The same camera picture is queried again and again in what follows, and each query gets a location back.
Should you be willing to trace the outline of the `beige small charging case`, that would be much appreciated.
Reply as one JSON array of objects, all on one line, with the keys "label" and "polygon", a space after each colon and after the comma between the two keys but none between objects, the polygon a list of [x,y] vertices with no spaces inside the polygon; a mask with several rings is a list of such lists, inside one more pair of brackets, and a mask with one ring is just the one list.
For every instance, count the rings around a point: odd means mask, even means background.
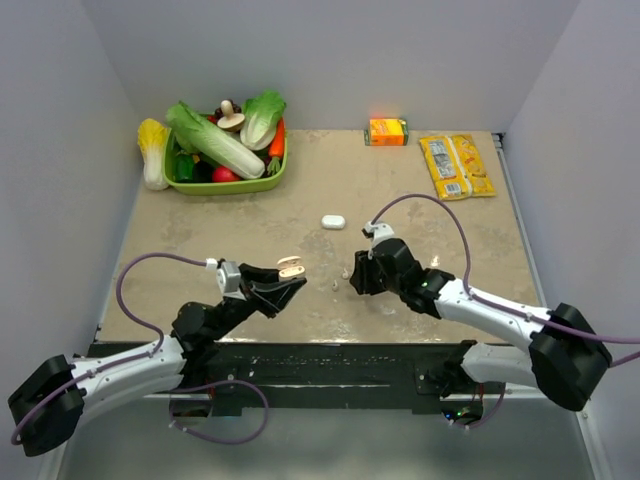
[{"label": "beige small charging case", "polygon": [[289,281],[297,278],[304,278],[306,269],[302,264],[300,256],[289,256],[277,262],[278,278],[280,281]]}]

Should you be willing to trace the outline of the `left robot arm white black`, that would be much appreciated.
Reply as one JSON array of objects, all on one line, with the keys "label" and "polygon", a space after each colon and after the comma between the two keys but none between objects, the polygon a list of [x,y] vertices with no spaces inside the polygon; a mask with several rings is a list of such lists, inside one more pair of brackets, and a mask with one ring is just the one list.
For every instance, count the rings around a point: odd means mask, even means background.
[{"label": "left robot arm white black", "polygon": [[216,274],[222,294],[217,305],[184,304],[170,334],[120,354],[45,360],[8,398],[15,422],[11,443],[28,457],[43,455],[115,406],[156,392],[200,390],[217,341],[254,313],[277,316],[306,283],[295,257],[274,269],[215,259],[201,265]]}]

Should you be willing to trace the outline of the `white oval charging case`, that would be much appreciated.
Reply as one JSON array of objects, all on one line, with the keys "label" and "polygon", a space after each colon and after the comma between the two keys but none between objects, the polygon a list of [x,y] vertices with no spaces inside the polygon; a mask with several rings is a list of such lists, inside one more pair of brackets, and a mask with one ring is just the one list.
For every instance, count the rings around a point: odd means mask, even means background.
[{"label": "white oval charging case", "polygon": [[342,230],[346,226],[346,219],[341,215],[327,214],[321,218],[321,226],[327,230]]}]

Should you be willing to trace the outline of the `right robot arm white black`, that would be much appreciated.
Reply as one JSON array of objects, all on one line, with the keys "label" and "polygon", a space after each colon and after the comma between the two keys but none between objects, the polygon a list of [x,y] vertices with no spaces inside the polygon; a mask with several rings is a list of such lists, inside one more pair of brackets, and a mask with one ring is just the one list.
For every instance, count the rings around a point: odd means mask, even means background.
[{"label": "right robot arm white black", "polygon": [[577,308],[561,303],[548,310],[466,289],[454,275],[423,267],[399,238],[356,252],[350,283],[360,295],[390,292],[415,313],[503,340],[501,346],[473,343],[446,367],[446,382],[459,393],[478,383],[512,383],[534,387],[578,412],[612,365],[609,350]]}]

